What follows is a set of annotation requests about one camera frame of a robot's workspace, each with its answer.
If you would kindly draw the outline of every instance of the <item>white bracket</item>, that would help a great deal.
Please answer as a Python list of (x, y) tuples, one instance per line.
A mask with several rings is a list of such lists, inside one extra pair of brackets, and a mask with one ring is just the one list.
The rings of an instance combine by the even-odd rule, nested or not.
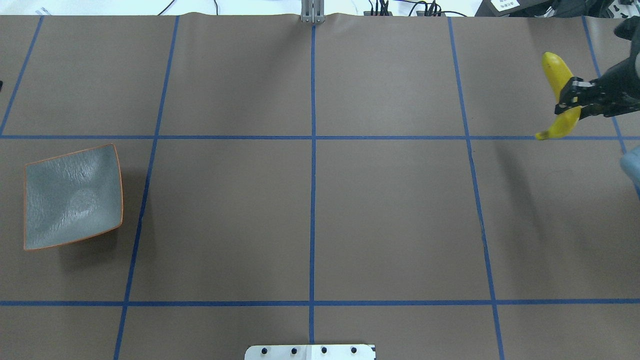
[(375, 345), (256, 345), (244, 360), (376, 360)]
[(324, 0), (302, 0), (300, 20), (307, 24), (322, 24), (324, 22)]

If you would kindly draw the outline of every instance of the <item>wire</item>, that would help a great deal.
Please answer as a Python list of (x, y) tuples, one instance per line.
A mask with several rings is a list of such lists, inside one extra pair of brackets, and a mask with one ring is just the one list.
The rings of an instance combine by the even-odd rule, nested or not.
[(385, 2), (385, 0), (380, 0), (380, 15), (381, 16), (389, 16), (389, 2)]
[(416, 6), (418, 6), (418, 4), (424, 4), (424, 12), (427, 12), (427, 2), (426, 1), (417, 1), (417, 2), (413, 2), (413, 1), (404, 1), (406, 3), (413, 3), (413, 7), (411, 8), (411, 11), (409, 11), (409, 15), (411, 16), (411, 14), (413, 14), (413, 9), (415, 9)]
[(441, 14), (441, 13), (457, 13), (458, 15), (462, 15), (462, 16), (464, 16), (464, 17), (467, 17), (467, 16), (466, 16), (465, 14), (463, 14), (463, 13), (459, 13), (459, 12), (452, 12), (452, 11), (449, 11), (449, 10), (447, 10), (447, 11), (445, 11), (445, 12), (436, 12), (436, 13), (434, 13), (432, 16), (440, 16), (440, 14)]
[(169, 3), (169, 5), (167, 5), (167, 6), (166, 6), (166, 8), (164, 8), (164, 10), (163, 10), (163, 11), (161, 11), (161, 12), (158, 14), (158, 16), (162, 15), (162, 14), (163, 14), (167, 9), (169, 9), (169, 8), (171, 7), (171, 5), (173, 5), (173, 2), (174, 2), (174, 1), (175, 1), (175, 0), (171, 0), (171, 2)]
[[(171, 7), (171, 5), (173, 5), (173, 3), (175, 2), (175, 0), (171, 0), (171, 2), (169, 3), (169, 5), (166, 6), (166, 8), (164, 8), (164, 10), (162, 10), (160, 13), (158, 13), (158, 16), (164, 14), (164, 12), (169, 9)], [(220, 15), (220, 13), (218, 12), (218, 1), (217, 0), (213, 0), (213, 5), (216, 5), (216, 15)]]
[(360, 12), (358, 11), (358, 6), (356, 5), (356, 3), (351, 0), (351, 4), (353, 5), (353, 7), (356, 9), (356, 15), (358, 15)]

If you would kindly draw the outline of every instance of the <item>banana tip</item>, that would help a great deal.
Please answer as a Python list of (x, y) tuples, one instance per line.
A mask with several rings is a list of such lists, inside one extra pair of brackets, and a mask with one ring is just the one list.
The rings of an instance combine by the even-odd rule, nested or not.
[(549, 132), (548, 131), (542, 131), (542, 132), (536, 134), (536, 139), (538, 139), (538, 140), (546, 140), (548, 138), (549, 138)]

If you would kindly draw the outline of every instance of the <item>blue tape line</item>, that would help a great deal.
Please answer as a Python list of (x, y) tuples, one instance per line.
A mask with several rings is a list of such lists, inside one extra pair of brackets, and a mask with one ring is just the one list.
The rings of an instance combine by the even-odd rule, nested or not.
[[(153, 140), (154, 135), (0, 135), (0, 139), (18, 140)], [(313, 140), (309, 135), (158, 135), (159, 140)], [(470, 135), (471, 140), (536, 140), (528, 135)], [(466, 140), (464, 135), (317, 135), (316, 140)], [(563, 140), (619, 140), (618, 136), (565, 136)], [(640, 140), (640, 136), (622, 136)]]
[(465, 136), (467, 137), (467, 154), (469, 157), (469, 167), (471, 169), (471, 179), (474, 185), (474, 195), (476, 196), (476, 210), (478, 214), (478, 220), (480, 221), (480, 230), (482, 234), (482, 243), (484, 247), (484, 265), (486, 267), (486, 277), (489, 282), (489, 294), (491, 295), (492, 310), (493, 310), (493, 323), (495, 326), (495, 337), (498, 344), (498, 354), (500, 360), (504, 360), (504, 347), (502, 346), (502, 332), (500, 331), (500, 320), (498, 316), (498, 306), (495, 302), (495, 290), (493, 287), (493, 275), (491, 271), (491, 260), (489, 258), (489, 246), (486, 241), (486, 231), (484, 230), (484, 218), (482, 214), (482, 205), (480, 203), (480, 193), (478, 190), (478, 183), (476, 177), (476, 164), (474, 163), (473, 150), (471, 149), (471, 139), (469, 137), (469, 125), (467, 122), (467, 111), (465, 109), (465, 98), (462, 93), (462, 81), (460, 79), (460, 66), (458, 65), (458, 54), (456, 53), (456, 40), (453, 33), (453, 25), (451, 18), (448, 17), (449, 23), (449, 36), (451, 38), (451, 52), (453, 55), (453, 65), (456, 71), (456, 82), (458, 84), (458, 97), (460, 98), (460, 111), (462, 114), (462, 123), (465, 128)]
[(311, 205), (309, 221), (309, 343), (316, 342), (316, 26), (311, 27)]
[(161, 140), (311, 140), (311, 136), (278, 135), (159, 135)]
[[(589, 52), (591, 53), (591, 61), (593, 61), (593, 67), (596, 70), (596, 75), (600, 77), (602, 76), (600, 73), (600, 67), (598, 66), (598, 60), (596, 59), (596, 52), (593, 50), (593, 43), (591, 42), (591, 34), (589, 33), (587, 18), (585, 18), (584, 15), (582, 16), (582, 27), (584, 28), (584, 34), (587, 36), (587, 44), (589, 45)], [(616, 134), (618, 135), (618, 140), (620, 141), (620, 147), (622, 148), (622, 153), (625, 154), (627, 152), (627, 147), (625, 146), (625, 142), (622, 140), (622, 132), (620, 132), (618, 119), (616, 119), (616, 117), (611, 117), (611, 122), (613, 123), (613, 128), (616, 130)]]
[(488, 306), (491, 300), (317, 300), (317, 306)]
[(120, 316), (120, 326), (118, 328), (118, 337), (116, 339), (116, 347), (113, 354), (114, 360), (118, 360), (118, 357), (120, 356), (120, 345), (122, 344), (122, 334), (124, 333), (124, 324), (127, 320), (127, 303), (129, 302), (129, 295), (131, 294), (131, 284), (133, 283), (133, 273), (136, 268), (136, 258), (138, 257), (138, 245), (140, 244), (140, 234), (142, 232), (142, 220), (145, 216), (145, 210), (147, 208), (149, 184), (151, 183), (151, 174), (153, 173), (154, 160), (156, 158), (156, 149), (157, 149), (158, 137), (160, 134), (160, 125), (162, 123), (164, 98), (166, 97), (166, 89), (169, 85), (169, 77), (171, 74), (171, 64), (173, 61), (173, 50), (175, 49), (175, 39), (177, 37), (179, 23), (180, 23), (180, 16), (176, 16), (175, 23), (173, 25), (171, 47), (169, 49), (169, 59), (167, 60), (166, 71), (164, 73), (164, 85), (162, 89), (162, 95), (160, 98), (160, 105), (158, 107), (158, 116), (156, 120), (156, 131), (154, 135), (154, 143), (151, 146), (151, 155), (149, 156), (149, 165), (147, 168), (147, 178), (145, 180), (145, 189), (142, 195), (142, 202), (140, 205), (140, 215), (138, 217), (138, 227), (136, 228), (136, 238), (133, 243), (133, 251), (131, 252), (131, 263), (129, 264), (129, 275), (127, 276), (127, 287), (125, 289), (124, 305), (122, 306), (122, 314)]
[[(492, 300), (315, 300), (315, 306), (490, 306)], [(640, 298), (602, 299), (505, 299), (496, 300), (500, 306), (511, 305), (579, 305), (579, 304), (640, 304)], [(66, 300), (2, 300), (0, 306), (70, 306), (121, 307), (124, 301), (66, 301)], [(129, 301), (127, 307), (301, 307), (309, 301)]]
[(122, 306), (122, 301), (7, 300), (0, 306)]
[(132, 139), (132, 140), (151, 140), (153, 135), (2, 135), (3, 139), (21, 139), (21, 140), (92, 140), (92, 139), (105, 139), (105, 140), (117, 140), (117, 139)]
[(456, 135), (322, 135), (318, 140), (464, 140), (464, 136)]
[(116, 338), (116, 347), (113, 351), (113, 360), (118, 360), (120, 357), (120, 347), (122, 346), (122, 334), (124, 334), (124, 323), (127, 318), (127, 310), (129, 308), (126, 304), (122, 306), (122, 312), (120, 313), (120, 323), (118, 324), (118, 337)]
[(18, 79), (15, 82), (13, 92), (11, 93), (11, 97), (9, 98), (9, 104), (7, 105), (6, 111), (4, 112), (4, 118), (2, 119), (2, 124), (0, 124), (0, 135), (2, 135), (2, 133), (4, 132), (4, 127), (6, 126), (6, 122), (9, 119), (9, 113), (11, 112), (13, 101), (15, 100), (16, 94), (18, 94), (18, 88), (20, 87), (20, 83), (22, 82), (24, 71), (27, 69), (27, 63), (29, 62), (31, 52), (33, 51), (33, 47), (35, 46), (36, 40), (38, 39), (38, 34), (40, 33), (40, 28), (42, 27), (43, 21), (44, 16), (40, 16), (40, 20), (38, 20), (38, 26), (36, 26), (36, 31), (33, 33), (33, 38), (31, 39), (31, 43), (29, 44), (29, 50), (27, 50), (27, 56), (25, 56), (24, 58), (22, 68), (20, 68), (20, 73), (18, 74)]
[(130, 301), (129, 307), (274, 307), (308, 306), (308, 301)]
[(531, 299), (498, 300), (498, 305), (578, 305), (578, 304), (640, 304), (640, 299)]

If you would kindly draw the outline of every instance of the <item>bowl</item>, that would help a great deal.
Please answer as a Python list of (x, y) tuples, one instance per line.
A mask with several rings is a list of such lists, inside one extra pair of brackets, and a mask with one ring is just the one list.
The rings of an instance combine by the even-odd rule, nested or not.
[(122, 225), (115, 145), (71, 152), (24, 166), (24, 250), (85, 240)]

